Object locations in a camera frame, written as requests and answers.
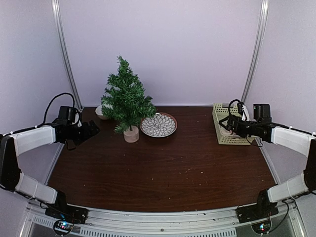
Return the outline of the small green christmas tree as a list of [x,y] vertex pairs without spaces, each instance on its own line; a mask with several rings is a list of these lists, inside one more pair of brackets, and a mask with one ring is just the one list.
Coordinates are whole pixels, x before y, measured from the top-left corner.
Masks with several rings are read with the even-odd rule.
[[142,119],[156,114],[152,97],[145,95],[138,75],[122,56],[118,56],[117,73],[108,76],[101,105],[102,114],[117,122],[114,132],[122,134],[127,143],[138,142]]

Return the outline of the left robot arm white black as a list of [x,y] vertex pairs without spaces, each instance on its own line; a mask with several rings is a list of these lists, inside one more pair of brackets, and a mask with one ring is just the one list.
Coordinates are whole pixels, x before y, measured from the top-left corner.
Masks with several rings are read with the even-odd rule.
[[0,187],[52,204],[52,212],[60,219],[67,219],[71,208],[58,200],[61,192],[23,173],[18,157],[36,148],[53,143],[65,144],[69,140],[77,147],[99,132],[100,128],[91,120],[74,124],[50,123],[3,135],[0,138]]

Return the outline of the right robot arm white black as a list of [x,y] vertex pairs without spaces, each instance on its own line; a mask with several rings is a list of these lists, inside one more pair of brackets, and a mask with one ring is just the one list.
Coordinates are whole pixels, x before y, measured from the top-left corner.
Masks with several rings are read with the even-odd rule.
[[316,135],[272,122],[270,117],[245,121],[235,115],[219,120],[221,127],[241,138],[258,137],[281,180],[258,195],[253,214],[265,217],[278,202],[316,190]]

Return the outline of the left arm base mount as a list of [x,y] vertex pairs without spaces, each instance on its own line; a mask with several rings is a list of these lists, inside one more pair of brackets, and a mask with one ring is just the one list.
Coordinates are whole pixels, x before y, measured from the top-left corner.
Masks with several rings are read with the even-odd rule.
[[54,203],[43,203],[46,205],[45,215],[55,219],[67,221],[73,224],[85,224],[88,210],[82,207],[67,204],[66,195],[62,191],[57,192]]

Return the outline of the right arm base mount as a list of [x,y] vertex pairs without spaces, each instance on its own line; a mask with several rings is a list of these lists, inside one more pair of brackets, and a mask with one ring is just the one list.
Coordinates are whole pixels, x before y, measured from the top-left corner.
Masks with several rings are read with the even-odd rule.
[[268,190],[259,192],[257,202],[249,206],[239,206],[236,209],[238,221],[240,223],[252,222],[268,218],[271,215],[278,214],[276,202],[270,202],[268,197]]

